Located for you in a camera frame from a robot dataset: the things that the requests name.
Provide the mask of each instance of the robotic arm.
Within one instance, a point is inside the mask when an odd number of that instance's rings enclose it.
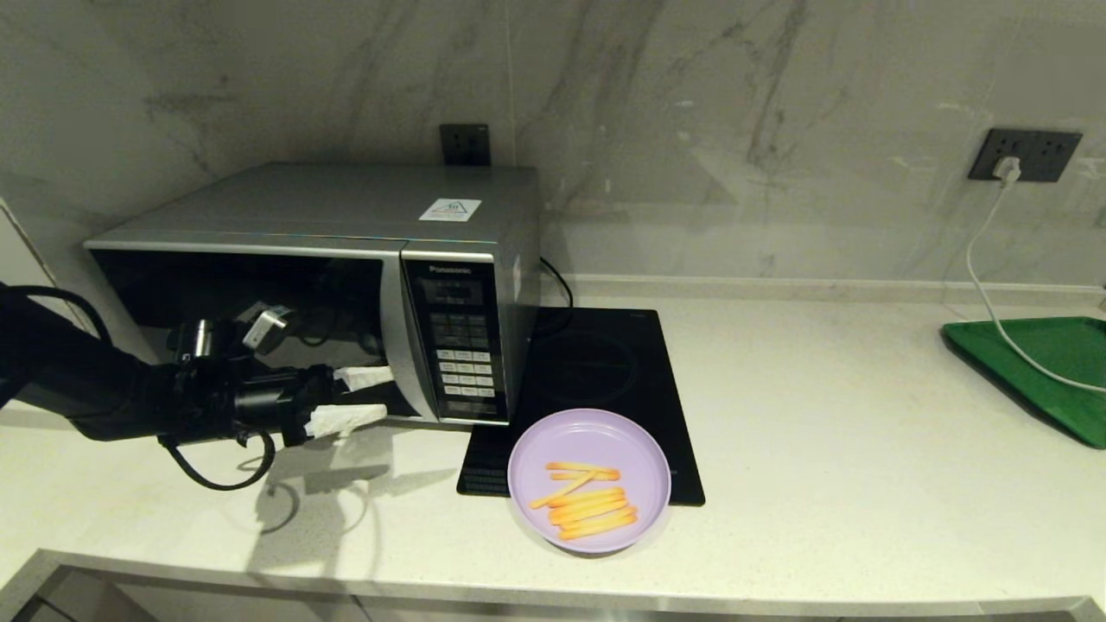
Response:
[[[29,297],[75,304],[98,338]],[[0,407],[18,397],[64,416],[95,440],[156,436],[195,481],[217,490],[244,488],[272,466],[270,433],[280,432],[285,446],[303,444],[311,412],[330,403],[334,393],[331,367],[269,369],[253,357],[262,341],[272,346],[269,333],[282,328],[281,314],[262,313],[244,331],[230,321],[189,322],[178,331],[176,362],[148,365],[112,344],[104,322],[83,298],[54,288],[0,283]],[[243,343],[242,333],[251,341]],[[254,435],[264,443],[262,463],[250,478],[232,485],[207,480],[177,449],[228,438],[244,447]]]

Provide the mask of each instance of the wall outlet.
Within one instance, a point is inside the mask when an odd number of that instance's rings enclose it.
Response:
[[[968,173],[969,179],[993,182],[994,165],[1006,156],[1021,159],[1022,176],[1019,182],[1056,182],[1072,159],[1083,134],[1077,132],[1047,132],[1043,129],[1001,129],[987,133],[983,147],[975,156],[975,164]]]
[[[439,125],[438,128],[446,166],[491,166],[487,125]]]

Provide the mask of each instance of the food on plate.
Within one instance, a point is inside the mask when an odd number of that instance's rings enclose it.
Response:
[[[618,529],[619,527],[634,525],[635,522],[637,522],[637,508],[630,506],[602,518],[593,518],[589,520],[580,520],[568,525],[562,525],[561,539],[575,540],[576,538],[583,538],[584,536],[605,533],[607,531]]]
[[[552,499],[547,505],[551,508],[559,508],[561,506],[567,506],[568,504],[586,501],[588,499],[595,499],[597,497],[617,497],[619,495],[625,496],[626,491],[623,490],[620,487],[615,486],[612,488],[599,488],[598,490],[589,490],[587,493],[573,493],[571,495],[565,495],[563,497],[557,497],[556,499]]]
[[[572,483],[552,495],[531,501],[530,507],[550,507],[549,521],[561,528],[562,540],[605,533],[637,521],[637,507],[629,505],[622,487],[574,493],[589,481],[617,481],[622,478],[618,469],[572,462],[553,462],[545,468],[559,471],[551,473],[551,479]]]
[[[587,463],[549,463],[545,470],[596,470],[618,477],[618,469],[589,465]]]
[[[550,502],[551,500],[553,500],[553,499],[555,499],[557,497],[563,497],[563,496],[567,495],[568,493],[572,493],[576,488],[580,488],[581,486],[587,484],[588,481],[592,480],[593,477],[595,477],[595,471],[594,470],[589,470],[589,471],[587,471],[587,473],[578,476],[576,479],[574,479],[572,481],[572,484],[565,486],[564,488],[557,490],[556,493],[553,493],[552,495],[550,495],[547,497],[542,497],[541,499],[535,499],[533,501],[530,501],[530,507],[533,508],[533,509],[538,509],[538,508],[544,506],[545,504]]]
[[[615,510],[620,510],[627,506],[629,506],[629,501],[626,500],[626,497],[599,499],[597,502],[580,504],[578,506],[568,506],[553,510],[550,512],[550,522],[564,527],[585,518],[603,516]]]
[[[578,471],[550,474],[550,479],[554,480],[576,479],[577,477],[580,477]],[[619,479],[622,479],[622,474],[619,474],[617,470],[616,471],[597,470],[595,471],[595,477],[593,479],[595,479],[596,481],[618,481]]]

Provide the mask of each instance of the induction cooktop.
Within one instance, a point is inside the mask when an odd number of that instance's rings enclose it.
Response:
[[[519,436],[546,415],[603,408],[644,427],[665,452],[675,506],[706,502],[656,311],[541,309],[519,406],[508,427],[474,426],[457,491],[507,497]]]

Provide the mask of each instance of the purple plate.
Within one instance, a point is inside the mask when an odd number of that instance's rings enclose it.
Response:
[[[549,463],[589,463],[622,471],[618,481],[588,481],[575,491],[620,486],[637,522],[606,533],[562,540],[561,529],[549,521],[549,507],[530,509],[530,501],[564,488],[567,481],[550,479]],[[575,408],[554,413],[522,434],[507,465],[511,498],[526,522],[554,545],[582,553],[606,553],[640,540],[668,506],[672,487],[668,460],[657,442],[641,426],[608,411]]]

